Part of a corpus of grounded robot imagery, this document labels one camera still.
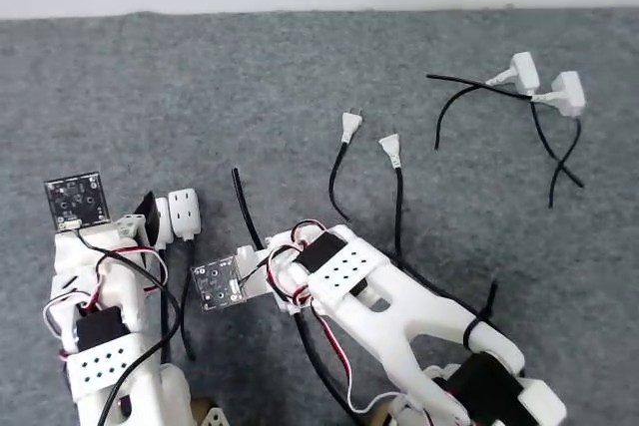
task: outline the black circuit board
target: black circuit board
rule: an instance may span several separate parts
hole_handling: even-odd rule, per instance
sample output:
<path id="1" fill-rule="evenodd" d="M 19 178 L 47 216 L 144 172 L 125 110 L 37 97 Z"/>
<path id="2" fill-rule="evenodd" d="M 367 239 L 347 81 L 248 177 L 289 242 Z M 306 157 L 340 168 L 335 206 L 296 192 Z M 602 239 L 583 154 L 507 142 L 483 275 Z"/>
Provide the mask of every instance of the black circuit board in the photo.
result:
<path id="1" fill-rule="evenodd" d="M 244 302 L 234 256 L 218 259 L 191 269 L 203 311 L 223 309 Z"/>
<path id="2" fill-rule="evenodd" d="M 111 221 L 98 172 L 50 180 L 44 190 L 57 232 Z"/>

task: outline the cable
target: cable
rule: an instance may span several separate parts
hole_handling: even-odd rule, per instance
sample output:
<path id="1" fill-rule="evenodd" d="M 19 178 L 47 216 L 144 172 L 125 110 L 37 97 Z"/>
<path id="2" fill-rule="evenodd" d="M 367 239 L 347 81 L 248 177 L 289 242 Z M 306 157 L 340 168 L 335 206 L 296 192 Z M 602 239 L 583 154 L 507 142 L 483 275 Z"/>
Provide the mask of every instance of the cable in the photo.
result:
<path id="1" fill-rule="evenodd" d="M 548 141 L 546 140 L 546 136 L 544 135 L 543 130 L 541 130 L 541 125 L 539 124 L 539 117 L 537 116 L 537 106 L 535 105 L 534 102 L 530 102 L 530 112 L 532 113 L 532 120 L 535 123 L 535 129 L 537 130 L 537 135 L 539 136 L 539 140 L 541 141 L 543 148 L 546 150 L 548 155 L 553 160 L 556 160 L 557 162 L 559 162 L 559 158 L 555 155 L 554 151 L 552 150 L 552 148 L 548 144 Z M 570 178 L 570 180 L 572 180 L 572 182 L 577 187 L 579 187 L 580 189 L 583 189 L 585 187 L 584 183 L 579 179 L 579 177 L 573 174 L 570 171 L 570 169 L 568 169 L 568 167 L 566 167 L 565 165 L 561 165 L 561 170 Z"/>
<path id="2" fill-rule="evenodd" d="M 167 251 L 161 249 L 159 251 L 160 257 L 163 262 L 167 263 Z M 169 298 L 167 293 L 160 291 L 160 337 L 165 337 L 169 333 Z M 162 346 L 160 351 L 160 363 L 166 364 L 171 362 L 171 343 L 167 343 Z"/>
<path id="3" fill-rule="evenodd" d="M 260 240 L 260 236 L 256 231 L 256 228 L 253 224 L 253 219 L 251 218 L 251 213 L 249 212 L 249 207 L 247 205 L 247 199 L 244 196 L 244 191 L 242 190 L 242 182 L 240 180 L 240 174 L 238 169 L 233 169 L 233 181 L 236 190 L 236 198 L 238 199 L 238 204 L 240 205 L 240 209 L 242 210 L 242 214 L 244 217 L 245 224 L 249 229 L 249 233 L 251 234 L 251 238 L 253 239 L 253 243 L 256 249 L 264 249 L 262 245 L 262 241 Z M 261 265 L 258 265 L 254 271 L 259 269 Z M 298 334 L 300 335 L 300 340 L 302 341 L 302 346 L 316 371 L 316 375 L 319 377 L 324 387 L 328 390 L 332 398 L 341 406 L 341 409 L 350 417 L 352 422 L 358 426 L 363 426 L 364 422 L 354 414 L 350 408 L 348 408 L 348 404 L 345 399 L 341 397 L 339 391 L 334 385 L 333 379 L 330 377 L 330 373 L 326 365 L 321 361 L 320 355 L 313 345 L 313 341 L 311 340 L 311 334 L 309 332 L 309 326 L 304 318 L 304 315 L 301 312 L 297 312 L 293 315 L 293 319 L 296 323 L 296 328 L 298 329 Z"/>
<path id="4" fill-rule="evenodd" d="M 130 261 L 129 259 L 125 258 L 124 256 L 115 253 L 114 251 L 110 251 L 108 249 L 104 249 L 104 248 L 99 248 L 97 246 L 93 246 L 89 243 L 87 243 L 87 241 L 82 237 L 82 235 L 80 234 L 79 230 L 75 230 L 76 236 L 78 237 L 78 239 L 80 240 L 80 242 L 86 246 L 89 249 L 93 249 L 95 251 L 99 251 L 100 253 L 116 260 L 119 261 L 120 263 L 124 264 L 125 266 L 128 266 L 129 268 L 131 268 L 133 271 L 143 275 L 145 278 L 147 278 L 149 281 L 151 281 L 154 285 L 156 285 L 158 288 L 160 288 L 162 291 L 164 291 L 167 294 L 167 298 L 169 299 L 169 302 L 171 303 L 176 317 L 174 319 L 173 325 L 171 326 L 171 329 L 169 330 L 169 332 L 163 336 L 157 343 L 155 343 L 153 346 L 151 346 L 151 348 L 149 348 L 145 353 L 143 353 L 138 359 L 136 359 L 133 363 L 131 363 L 129 365 L 129 367 L 127 369 L 124 370 L 124 372 L 122 373 L 122 375 L 120 376 L 120 378 L 118 379 L 118 381 L 116 381 L 116 383 L 113 385 L 113 388 L 111 389 L 111 392 L 109 393 L 109 396 L 107 397 L 107 400 L 105 401 L 104 404 L 104 408 L 102 410 L 102 414 L 100 415 L 100 419 L 98 420 L 98 425 L 97 426 L 105 426 L 106 422 L 107 422 L 107 417 L 109 416 L 109 411 L 111 410 L 111 406 L 113 406 L 113 403 L 118 395 L 118 391 L 120 390 L 120 388 L 122 387 L 122 385 L 124 384 L 124 382 L 126 381 L 126 379 L 131 375 L 131 373 L 133 373 L 133 371 L 135 371 L 135 369 L 140 366 L 142 363 L 144 363 L 147 359 L 149 359 L 151 356 L 153 356 L 156 351 L 158 351 L 160 348 L 162 348 L 162 346 L 164 346 L 166 343 L 168 343 L 169 341 L 171 341 L 171 338 L 176 334 L 176 332 L 178 331 L 178 329 L 180 328 L 180 316 L 181 316 L 181 312 L 180 312 L 180 304 L 178 304 L 178 300 L 176 299 L 176 297 L 171 294 L 171 291 L 169 291 L 161 282 L 158 281 L 157 278 L 155 278 L 154 276 L 152 276 L 150 273 L 148 273 L 146 270 L 144 270 L 142 267 L 138 266 L 137 264 L 135 264 L 133 261 Z"/>
<path id="5" fill-rule="evenodd" d="M 238 203 L 240 204 L 240 211 L 242 212 L 242 216 L 244 217 L 244 223 L 247 225 L 249 229 L 249 234 L 251 235 L 251 239 L 253 240 L 256 249 L 264 249 L 264 245 L 262 244 L 262 240 L 258 235 L 258 231 L 256 230 L 256 226 L 253 224 L 253 220 L 251 219 L 251 214 L 249 213 L 249 206 L 247 205 L 246 198 L 244 196 L 244 189 L 242 188 L 242 180 L 240 180 L 240 172 L 237 168 L 233 168 L 231 170 L 231 176 L 233 177 L 233 185 L 236 189 L 236 198 L 238 199 Z"/>
<path id="6" fill-rule="evenodd" d="M 395 199 L 395 254 L 402 258 L 401 252 L 401 207 L 403 204 L 403 173 L 401 167 L 395 169 L 397 175 L 397 194 Z"/>
<path id="7" fill-rule="evenodd" d="M 339 166 L 341 165 L 341 161 L 343 160 L 344 155 L 346 155 L 346 150 L 348 150 L 348 143 L 342 142 L 341 147 L 339 147 L 339 152 L 337 153 L 337 158 L 335 159 L 335 163 L 332 164 L 332 170 L 330 171 L 330 177 L 328 177 L 328 198 L 330 199 L 330 204 L 332 207 L 341 215 L 343 219 L 346 221 L 350 221 L 348 215 L 339 207 L 337 202 L 335 201 L 335 179 L 337 177 L 337 171 L 339 170 Z"/>
<path id="8" fill-rule="evenodd" d="M 498 94 L 506 95 L 506 96 L 512 97 L 514 99 L 527 100 L 527 101 L 530 101 L 532 99 L 532 96 L 530 96 L 530 95 L 520 94 L 518 92 L 511 92 L 509 90 L 501 89 L 499 87 L 494 87 L 492 85 L 486 85 L 486 84 L 484 84 L 482 82 L 477 82 L 476 80 L 461 79 L 459 77 L 450 77 L 450 76 L 447 76 L 447 75 L 436 75 L 436 74 L 428 74 L 428 75 L 426 75 L 426 78 L 433 79 L 433 80 L 443 80 L 443 81 L 446 81 L 446 82 L 457 82 L 459 84 L 471 85 L 471 86 L 477 87 L 479 89 L 486 89 L 486 90 L 490 90 L 492 92 L 497 92 Z"/>
<path id="9" fill-rule="evenodd" d="M 195 265 L 196 261 L 196 242 L 194 239 L 188 239 L 185 241 L 185 244 L 187 245 L 187 275 L 184 278 L 184 285 L 182 286 L 182 296 L 180 298 L 180 336 L 182 336 L 182 343 L 184 344 L 184 349 L 187 353 L 187 357 L 189 358 L 189 360 L 195 361 L 197 359 L 196 353 L 193 350 L 191 339 L 184 323 L 185 312 L 187 309 L 187 298 L 189 296 L 189 289 L 191 287 L 191 267 Z"/>
<path id="10" fill-rule="evenodd" d="M 311 307 L 311 310 L 313 311 L 313 314 L 315 315 L 315 317 L 318 319 L 319 324 L 321 325 L 321 329 L 323 329 L 323 332 L 326 335 L 326 338 L 328 339 L 328 342 L 330 343 L 330 345 L 334 349 L 335 353 L 337 354 L 337 357 L 339 358 L 339 360 L 341 361 L 341 364 L 344 367 L 344 371 L 346 373 L 346 379 L 348 380 L 348 390 L 347 390 L 347 393 L 346 393 L 346 404 L 348 405 L 348 407 L 350 408 L 350 410 L 353 413 L 356 413 L 356 414 L 367 414 L 374 407 L 374 405 L 377 404 L 377 402 L 379 402 L 380 400 L 382 400 L 384 398 L 390 398 L 390 397 L 394 398 L 396 396 L 403 396 L 403 393 L 400 393 L 398 391 L 388 391 L 388 392 L 385 392 L 385 393 L 378 394 L 377 396 L 372 398 L 372 400 L 368 403 L 368 405 L 365 408 L 363 408 L 363 409 L 355 408 L 352 405 L 352 400 L 350 399 L 350 396 L 352 394 L 353 373 L 352 373 L 352 367 L 350 366 L 350 361 L 348 361 L 348 356 L 346 356 L 345 351 L 343 350 L 343 348 L 339 344 L 339 341 L 337 341 L 337 338 L 335 337 L 334 333 L 330 329 L 330 326 L 328 326 L 328 323 L 326 322 L 326 320 L 323 319 L 318 314 L 318 312 L 315 310 L 314 307 Z"/>
<path id="11" fill-rule="evenodd" d="M 453 95 L 452 97 L 450 97 L 450 99 L 448 99 L 448 102 L 446 102 L 446 104 L 443 106 L 443 108 L 441 109 L 441 112 L 439 112 L 439 117 L 437 118 L 437 129 L 435 131 L 435 149 L 439 150 L 439 138 L 441 135 L 441 122 L 443 122 L 443 117 L 444 115 L 446 115 L 446 112 L 448 111 L 448 109 L 450 108 L 450 106 L 461 96 L 466 95 L 470 92 L 474 92 L 475 90 L 479 90 L 481 87 L 477 86 L 477 85 L 472 85 L 470 87 L 467 87 L 463 90 L 460 90 L 459 92 L 457 92 L 455 95 Z"/>
<path id="12" fill-rule="evenodd" d="M 552 209 L 555 202 L 555 185 L 557 184 L 557 177 L 559 176 L 559 172 L 561 172 L 562 167 L 568 161 L 572 152 L 577 147 L 577 143 L 579 142 L 579 138 L 581 137 L 581 121 L 578 118 L 575 118 L 575 125 L 577 126 L 577 131 L 575 132 L 575 138 L 570 145 L 570 148 L 566 152 L 566 154 L 562 157 L 562 159 L 557 164 L 555 168 L 554 174 L 552 174 L 552 180 L 550 181 L 550 192 L 548 193 L 548 207 Z"/>

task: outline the robotic hand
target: robotic hand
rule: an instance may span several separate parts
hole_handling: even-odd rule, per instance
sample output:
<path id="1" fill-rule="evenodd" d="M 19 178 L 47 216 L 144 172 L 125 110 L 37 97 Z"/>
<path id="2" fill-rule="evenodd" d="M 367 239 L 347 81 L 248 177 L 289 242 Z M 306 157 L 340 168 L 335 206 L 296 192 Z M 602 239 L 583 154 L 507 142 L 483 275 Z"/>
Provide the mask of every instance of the robotic hand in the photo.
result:
<path id="1" fill-rule="evenodd" d="M 352 406 L 352 370 L 326 316 L 379 361 L 397 387 L 375 398 L 394 397 L 394 424 L 557 426 L 566 416 L 546 383 L 522 377 L 524 357 L 512 341 L 455 300 L 419 284 L 344 225 L 326 229 L 303 221 L 270 238 L 264 250 L 239 248 L 234 261 L 235 299 L 218 307 L 271 292 L 282 311 L 310 308 L 344 364 L 347 401 L 356 413 L 368 412 L 373 403 L 363 410 Z M 215 309 L 208 302 L 212 293 L 199 281 L 206 274 L 205 266 L 194 269 L 203 307 Z M 218 293 L 219 301 L 224 298 Z M 465 344 L 472 355 L 461 365 L 422 371 L 410 347 L 419 334 Z"/>

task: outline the white connector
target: white connector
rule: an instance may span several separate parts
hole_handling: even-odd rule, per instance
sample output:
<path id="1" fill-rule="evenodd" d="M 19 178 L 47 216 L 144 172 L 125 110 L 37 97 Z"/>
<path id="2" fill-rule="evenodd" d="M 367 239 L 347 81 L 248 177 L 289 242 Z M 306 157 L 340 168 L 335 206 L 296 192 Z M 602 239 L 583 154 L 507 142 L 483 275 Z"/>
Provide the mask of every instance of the white connector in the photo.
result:
<path id="1" fill-rule="evenodd" d="M 533 95 L 532 102 L 556 107 L 564 117 L 579 117 L 586 106 L 579 74 L 575 71 L 562 72 L 552 82 L 552 92 Z"/>
<path id="2" fill-rule="evenodd" d="M 155 249 L 167 249 L 167 244 L 173 243 L 173 227 L 171 226 L 171 213 L 169 211 L 169 201 L 165 198 L 156 199 L 160 227 L 158 228 L 158 239 Z"/>
<path id="3" fill-rule="evenodd" d="M 399 158 L 399 134 L 392 134 L 384 137 L 379 144 L 386 152 L 394 169 L 401 168 L 401 159 Z"/>
<path id="4" fill-rule="evenodd" d="M 169 212 L 173 232 L 184 241 L 193 239 L 202 229 L 198 195 L 193 189 L 169 193 Z"/>
<path id="5" fill-rule="evenodd" d="M 355 132 L 363 122 L 363 117 L 361 116 L 361 111 L 357 114 L 353 112 L 344 112 L 341 114 L 341 126 L 343 128 L 343 133 L 341 134 L 341 142 L 344 144 L 349 144 L 352 136 L 355 135 Z"/>
<path id="6" fill-rule="evenodd" d="M 486 85 L 515 84 L 517 92 L 533 95 L 539 88 L 539 75 L 530 52 L 519 52 L 512 56 L 510 68 L 486 81 Z"/>

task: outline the black wire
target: black wire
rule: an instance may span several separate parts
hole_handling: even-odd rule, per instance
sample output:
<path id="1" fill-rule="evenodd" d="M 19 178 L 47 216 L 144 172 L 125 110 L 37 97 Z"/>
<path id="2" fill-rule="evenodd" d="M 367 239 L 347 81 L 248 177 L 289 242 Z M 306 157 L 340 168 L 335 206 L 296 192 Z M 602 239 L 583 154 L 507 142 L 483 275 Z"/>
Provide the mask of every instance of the black wire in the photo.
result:
<path id="1" fill-rule="evenodd" d="M 556 154 L 554 153 L 554 151 L 552 150 L 552 148 L 548 144 L 548 141 L 546 140 L 546 136 L 543 134 L 543 130 L 541 130 L 541 125 L 539 124 L 539 117 L 537 116 L 537 106 L 535 105 L 534 102 L 530 102 L 530 112 L 532 113 L 532 120 L 535 123 L 535 129 L 537 130 L 537 135 L 539 135 L 539 140 L 541 140 L 543 148 L 546 150 L 548 155 L 553 160 L 556 160 L 557 162 L 559 162 L 559 158 L 556 156 Z M 584 183 L 579 179 L 579 177 L 577 177 L 575 174 L 573 174 L 568 167 L 566 167 L 565 165 L 561 165 L 561 170 L 568 177 L 570 177 L 570 180 L 572 180 L 572 182 L 577 187 L 579 187 L 580 189 L 583 189 L 585 187 Z"/>
<path id="2" fill-rule="evenodd" d="M 346 414 L 350 417 L 352 422 L 357 425 L 363 425 L 364 422 L 361 418 L 355 414 L 350 407 L 348 407 L 348 403 L 343 398 L 337 386 L 335 386 L 334 380 L 331 378 L 326 365 L 323 364 L 318 351 L 311 340 L 311 334 L 309 332 L 309 325 L 307 324 L 306 319 L 302 315 L 301 312 L 295 313 L 293 315 L 293 319 L 296 322 L 296 327 L 298 328 L 298 333 L 300 334 L 300 339 L 302 340 L 302 345 L 304 347 L 305 352 L 307 353 L 307 357 L 311 362 L 311 365 L 316 371 L 316 374 L 319 376 L 319 379 L 323 383 L 324 387 L 328 390 L 332 399 L 334 399 L 341 409 L 343 409 Z"/>
<path id="3" fill-rule="evenodd" d="M 343 219 L 346 221 L 350 221 L 350 218 L 344 211 L 339 207 L 337 202 L 335 201 L 335 179 L 337 177 L 337 171 L 339 170 L 339 165 L 341 165 L 341 161 L 343 160 L 344 155 L 346 155 L 346 150 L 348 150 L 348 143 L 342 142 L 341 147 L 339 147 L 339 152 L 337 153 L 337 158 L 335 159 L 335 163 L 332 164 L 332 170 L 330 171 L 330 177 L 328 177 L 328 198 L 330 199 L 330 204 L 333 208 L 341 215 Z"/>
<path id="4" fill-rule="evenodd" d="M 120 376 L 118 381 L 116 381 L 116 383 L 113 385 L 113 388 L 111 388 L 111 392 L 109 393 L 109 396 L 107 397 L 107 400 L 105 401 L 104 408 L 102 410 L 102 414 L 100 415 L 100 419 L 98 420 L 98 425 L 97 425 L 97 426 L 105 426 L 105 424 L 107 422 L 107 417 L 109 416 L 109 411 L 111 410 L 111 406 L 113 406 L 113 403 L 116 400 L 116 397 L 118 396 L 118 391 L 120 390 L 120 388 L 122 387 L 122 385 L 124 384 L 126 379 L 131 375 L 131 373 L 133 373 L 136 370 L 136 368 L 138 366 L 140 366 L 147 359 L 149 359 L 151 356 L 153 356 L 156 353 L 156 351 L 158 351 L 160 348 L 162 348 L 165 344 L 170 342 L 171 338 L 176 334 L 176 332 L 180 328 L 180 314 L 181 314 L 181 312 L 180 312 L 180 304 L 178 304 L 178 300 L 176 299 L 176 297 L 173 294 L 171 294 L 171 291 L 169 291 L 162 284 L 161 281 L 159 281 L 157 278 L 155 278 L 152 274 L 148 273 L 145 269 L 143 269 L 142 267 L 138 266 L 134 262 L 130 261 L 128 258 L 126 258 L 126 257 L 124 257 L 124 256 L 122 256 L 122 255 L 120 255 L 120 254 L 118 254 L 118 253 L 116 253 L 114 251 L 110 251 L 110 250 L 104 249 L 104 248 L 99 248 L 97 246 L 93 246 L 93 245 L 87 243 L 87 241 L 80 234 L 79 230 L 75 230 L 75 233 L 76 233 L 76 236 L 78 237 L 78 239 L 87 248 L 93 249 L 95 251 L 99 251 L 100 253 L 102 253 L 102 254 L 104 254 L 104 255 L 106 255 L 106 256 L 108 256 L 108 257 L 110 257 L 110 258 L 112 258 L 112 259 L 114 259 L 116 261 L 119 261 L 120 263 L 122 263 L 125 266 L 129 267 L 130 269 L 134 270 L 136 273 L 139 273 L 142 276 L 144 276 L 146 279 L 151 281 L 155 286 L 157 286 L 162 291 L 166 292 L 167 298 L 169 299 L 169 302 L 171 303 L 171 306 L 173 306 L 173 309 L 174 309 L 175 314 L 176 314 L 176 317 L 174 319 L 173 325 L 171 326 L 171 329 L 169 330 L 167 335 L 163 336 L 157 343 L 155 343 L 153 346 L 151 346 L 151 348 L 149 348 L 138 359 L 136 359 L 133 363 L 131 363 L 129 365 L 129 367 L 124 370 L 124 372 L 122 373 L 122 375 Z"/>
<path id="5" fill-rule="evenodd" d="M 579 138 L 581 137 L 581 121 L 579 119 L 575 119 L 575 125 L 577 126 L 577 131 L 575 132 L 575 138 L 570 145 L 570 148 L 566 152 L 566 154 L 561 158 L 557 167 L 555 168 L 554 174 L 552 174 L 552 180 L 550 181 L 550 192 L 548 193 L 548 207 L 552 209 L 555 202 L 555 185 L 557 184 L 557 177 L 559 177 L 559 172 L 561 172 L 561 168 L 568 161 L 572 152 L 575 150 L 577 143 L 579 143 Z"/>
<path id="6" fill-rule="evenodd" d="M 161 249 L 158 254 L 164 263 L 167 263 L 167 252 Z M 169 332 L 169 298 L 164 290 L 160 291 L 160 337 L 164 337 Z M 160 352 L 160 363 L 171 362 L 171 343 L 162 346 Z"/>
<path id="7" fill-rule="evenodd" d="M 187 275 L 184 278 L 184 285 L 182 286 L 182 297 L 180 298 L 180 310 L 182 314 L 180 316 L 180 335 L 182 336 L 182 343 L 184 344 L 184 349 L 187 353 L 187 357 L 191 361 L 196 360 L 196 353 L 193 350 L 193 345 L 191 344 L 191 338 L 189 336 L 189 332 L 187 331 L 184 323 L 185 323 L 185 312 L 187 309 L 187 298 L 189 297 L 189 288 L 191 287 L 191 267 L 195 265 L 196 262 L 196 242 L 194 239 L 188 239 L 185 241 L 187 244 Z"/>
<path id="8" fill-rule="evenodd" d="M 402 258 L 401 252 L 401 207 L 403 204 L 403 174 L 401 167 L 395 169 L 397 175 L 397 194 L 395 200 L 395 254 Z"/>
<path id="9" fill-rule="evenodd" d="M 436 75 L 436 74 L 428 74 L 426 75 L 426 78 L 433 79 L 433 80 L 444 80 L 446 82 L 457 82 L 459 84 L 472 85 L 479 89 L 491 90 L 492 92 L 497 92 L 498 94 L 506 95 L 508 97 L 513 97 L 515 99 L 527 100 L 527 101 L 532 100 L 532 96 L 530 95 L 520 94 L 518 92 L 511 92 L 509 90 L 501 89 L 499 87 L 494 87 L 492 85 L 486 85 L 482 82 L 477 82 L 475 80 L 461 79 L 459 77 L 450 77 L 447 75 Z"/>
<path id="10" fill-rule="evenodd" d="M 251 219 L 249 207 L 247 206 L 247 200 L 244 196 L 244 189 L 242 188 L 242 180 L 240 180 L 240 172 L 237 168 L 231 170 L 231 176 L 233 177 L 233 185 L 236 189 L 236 198 L 238 199 L 238 203 L 240 204 L 240 210 L 242 212 L 242 216 L 244 217 L 244 223 L 249 229 L 251 239 L 253 240 L 256 249 L 264 249 L 264 245 L 262 244 L 262 240 L 258 235 L 256 226 L 253 224 L 253 220 Z"/>
<path id="11" fill-rule="evenodd" d="M 240 204 L 240 209 L 242 210 L 242 214 L 244 217 L 245 224 L 249 229 L 249 233 L 251 234 L 251 238 L 253 239 L 253 243 L 256 249 L 264 249 L 262 245 L 262 241 L 260 240 L 260 236 L 256 231 L 256 228 L 253 224 L 253 220 L 251 218 L 251 213 L 249 212 L 249 207 L 247 205 L 247 199 L 244 196 L 244 191 L 242 190 L 242 183 L 240 180 L 240 174 L 238 169 L 233 169 L 233 182 L 236 186 L 236 197 L 238 199 L 238 204 Z M 298 328 L 298 334 L 300 335 L 300 339 L 302 340 L 302 346 L 316 371 L 316 375 L 319 376 L 319 379 L 328 390 L 333 399 L 341 406 L 344 412 L 352 419 L 352 421 L 357 425 L 363 425 L 364 423 L 359 419 L 359 417 L 352 412 L 352 410 L 348 407 L 346 400 L 340 395 L 339 391 L 334 385 L 334 381 L 330 377 L 330 372 L 326 365 L 321 361 L 320 355 L 313 344 L 311 339 L 311 334 L 309 333 L 309 326 L 304 316 L 299 312 L 293 315 L 293 318 L 296 323 L 296 327 Z"/>
<path id="12" fill-rule="evenodd" d="M 467 87 L 463 90 L 460 90 L 459 92 L 457 92 L 455 95 L 453 95 L 452 97 L 450 97 L 450 99 L 448 99 L 448 102 L 446 102 L 446 105 L 443 106 L 443 108 L 441 109 L 441 112 L 439 112 L 439 117 L 437 118 L 437 130 L 435 132 L 435 149 L 439 150 L 439 137 L 441 135 L 441 122 L 443 122 L 443 117 L 446 115 L 446 112 L 448 111 L 448 109 L 450 108 L 450 106 L 461 96 L 466 95 L 470 92 L 474 92 L 475 90 L 479 90 L 481 87 L 478 87 L 476 85 L 472 85 L 470 87 Z"/>

